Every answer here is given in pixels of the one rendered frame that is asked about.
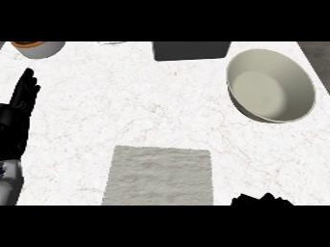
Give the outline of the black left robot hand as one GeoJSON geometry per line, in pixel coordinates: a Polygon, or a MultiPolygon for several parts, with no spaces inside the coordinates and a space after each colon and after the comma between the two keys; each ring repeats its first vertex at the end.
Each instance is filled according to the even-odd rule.
{"type": "Polygon", "coordinates": [[[0,103],[0,161],[21,159],[25,152],[30,117],[40,89],[34,70],[27,69],[11,102],[0,103]]]}

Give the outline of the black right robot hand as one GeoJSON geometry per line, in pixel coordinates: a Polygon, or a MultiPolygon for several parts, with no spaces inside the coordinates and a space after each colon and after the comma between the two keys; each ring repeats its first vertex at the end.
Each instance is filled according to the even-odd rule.
{"type": "Polygon", "coordinates": [[[275,198],[270,193],[267,193],[261,198],[254,198],[242,194],[238,198],[232,199],[233,206],[290,206],[292,203],[282,198],[275,198]]]}

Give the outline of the grey woven placemat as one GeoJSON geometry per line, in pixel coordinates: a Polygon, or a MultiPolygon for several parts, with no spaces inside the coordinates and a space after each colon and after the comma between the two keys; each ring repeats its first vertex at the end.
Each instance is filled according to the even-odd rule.
{"type": "Polygon", "coordinates": [[[210,206],[214,203],[207,150],[117,146],[105,206],[210,206]]]}

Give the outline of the pale grey bowl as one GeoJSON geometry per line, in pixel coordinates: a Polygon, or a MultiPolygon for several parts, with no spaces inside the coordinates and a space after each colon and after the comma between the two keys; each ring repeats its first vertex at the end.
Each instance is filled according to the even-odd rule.
{"type": "Polygon", "coordinates": [[[241,113],[261,123],[301,120],[316,103],[307,71],[292,58],[269,49],[250,49],[232,58],[228,91],[241,113]]]}

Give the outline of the white pot with orange rim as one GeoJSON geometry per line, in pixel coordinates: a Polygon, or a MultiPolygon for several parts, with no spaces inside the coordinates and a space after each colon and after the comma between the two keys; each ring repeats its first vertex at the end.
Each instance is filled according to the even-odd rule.
{"type": "Polygon", "coordinates": [[[30,59],[45,59],[52,57],[64,48],[64,41],[37,41],[33,43],[12,42],[14,47],[30,59]]]}

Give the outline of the dark grey box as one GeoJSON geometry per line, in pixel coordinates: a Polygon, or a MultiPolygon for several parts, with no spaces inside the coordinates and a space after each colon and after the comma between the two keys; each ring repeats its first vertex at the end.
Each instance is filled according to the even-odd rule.
{"type": "Polygon", "coordinates": [[[155,41],[157,61],[220,59],[228,55],[231,41],[155,41]]]}

